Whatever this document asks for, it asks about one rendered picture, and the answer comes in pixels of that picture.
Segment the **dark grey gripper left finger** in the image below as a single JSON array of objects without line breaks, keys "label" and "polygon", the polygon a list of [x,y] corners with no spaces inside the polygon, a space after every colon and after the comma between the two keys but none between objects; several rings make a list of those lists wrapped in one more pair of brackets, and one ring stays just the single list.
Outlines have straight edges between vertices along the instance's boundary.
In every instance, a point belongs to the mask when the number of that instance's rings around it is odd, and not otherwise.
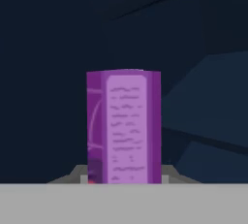
[{"label": "dark grey gripper left finger", "polygon": [[87,174],[86,165],[76,165],[68,175],[62,176],[52,181],[52,183],[54,184],[59,184],[59,183],[86,184],[87,182],[88,182],[88,174]]}]

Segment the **purple cereal box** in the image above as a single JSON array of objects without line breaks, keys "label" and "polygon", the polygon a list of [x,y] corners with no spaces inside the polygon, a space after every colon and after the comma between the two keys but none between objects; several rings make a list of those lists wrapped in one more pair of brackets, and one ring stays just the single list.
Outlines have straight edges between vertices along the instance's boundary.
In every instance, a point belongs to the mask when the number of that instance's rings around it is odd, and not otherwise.
[{"label": "purple cereal box", "polygon": [[88,181],[161,183],[161,74],[88,72],[86,92]]}]

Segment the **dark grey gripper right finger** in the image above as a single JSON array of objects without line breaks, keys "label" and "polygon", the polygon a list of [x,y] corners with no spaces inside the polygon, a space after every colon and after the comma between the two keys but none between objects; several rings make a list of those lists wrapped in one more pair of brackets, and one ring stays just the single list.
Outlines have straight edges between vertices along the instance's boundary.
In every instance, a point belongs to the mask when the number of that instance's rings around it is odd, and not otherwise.
[{"label": "dark grey gripper right finger", "polygon": [[197,181],[181,175],[173,165],[163,165],[162,183],[163,184],[197,183]]}]

